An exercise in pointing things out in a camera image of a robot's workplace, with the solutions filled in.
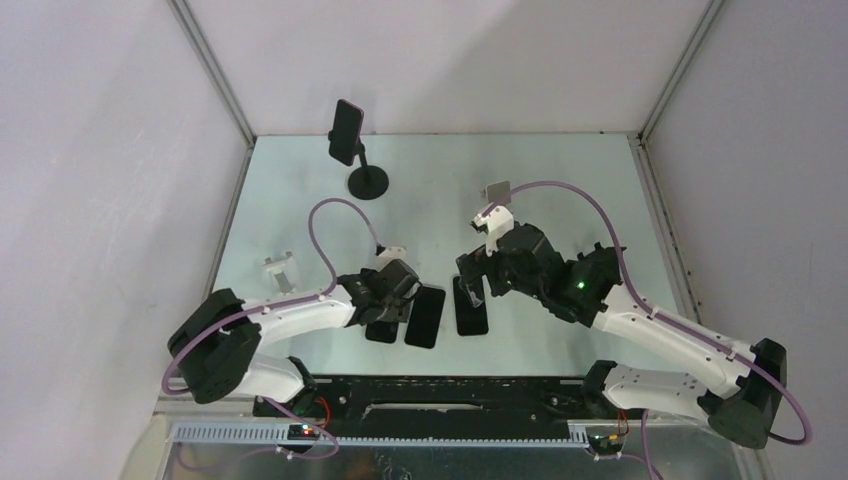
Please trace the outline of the black phone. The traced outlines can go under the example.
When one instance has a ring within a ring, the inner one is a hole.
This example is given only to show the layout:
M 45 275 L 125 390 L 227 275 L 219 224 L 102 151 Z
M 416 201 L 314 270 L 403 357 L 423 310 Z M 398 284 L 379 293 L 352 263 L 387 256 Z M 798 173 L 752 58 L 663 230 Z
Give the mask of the black phone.
M 453 302 L 459 336 L 483 336 L 489 333 L 486 303 L 475 306 L 462 288 L 459 276 L 452 278 Z
M 365 338 L 368 341 L 393 344 L 398 336 L 398 323 L 374 322 L 366 326 Z
M 422 286 L 416 293 L 408 320 L 406 345 L 433 349 L 436 345 L 446 292 L 441 288 Z

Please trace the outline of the black round-base phone stand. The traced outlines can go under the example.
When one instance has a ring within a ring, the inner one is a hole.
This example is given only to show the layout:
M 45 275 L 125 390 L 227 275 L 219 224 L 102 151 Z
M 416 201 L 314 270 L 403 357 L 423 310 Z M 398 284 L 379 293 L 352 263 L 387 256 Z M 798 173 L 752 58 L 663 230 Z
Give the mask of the black round-base phone stand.
M 360 139 L 354 143 L 350 138 L 336 135 L 333 130 L 327 134 L 329 155 L 346 166 L 352 166 L 359 158 L 360 166 L 352 171 L 347 179 L 347 188 L 351 195 L 360 200 L 374 200 L 384 195 L 390 185 L 388 174 L 382 168 L 369 165 L 366 148 Z

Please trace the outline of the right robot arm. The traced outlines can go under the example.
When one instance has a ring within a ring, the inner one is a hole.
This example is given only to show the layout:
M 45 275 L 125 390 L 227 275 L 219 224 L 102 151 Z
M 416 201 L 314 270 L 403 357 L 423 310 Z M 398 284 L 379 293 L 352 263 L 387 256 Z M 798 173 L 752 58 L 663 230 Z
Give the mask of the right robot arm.
M 564 259 L 546 235 L 518 224 L 496 243 L 456 260 L 460 284 L 473 305 L 483 290 L 519 292 L 556 318 L 629 340 L 673 362 L 678 372 L 640 370 L 598 360 L 581 387 L 585 411 L 606 418 L 617 409 L 666 412 L 705 422 L 742 447 L 760 450 L 787 383 L 787 352 L 764 338 L 755 344 L 713 332 L 628 291 L 613 247 L 596 244 Z

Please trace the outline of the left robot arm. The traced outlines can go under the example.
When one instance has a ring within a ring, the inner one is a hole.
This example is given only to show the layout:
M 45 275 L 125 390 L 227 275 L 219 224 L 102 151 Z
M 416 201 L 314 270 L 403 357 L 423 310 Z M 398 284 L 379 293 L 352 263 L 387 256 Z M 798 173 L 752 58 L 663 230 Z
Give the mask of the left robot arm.
M 201 405 L 231 394 L 276 402 L 292 416 L 316 403 L 317 384 L 302 360 L 267 348 L 302 334 L 408 320 L 421 282 L 393 259 L 379 270 L 338 277 L 332 290 L 248 308 L 232 289 L 213 292 L 172 334 L 167 348 L 185 393 Z

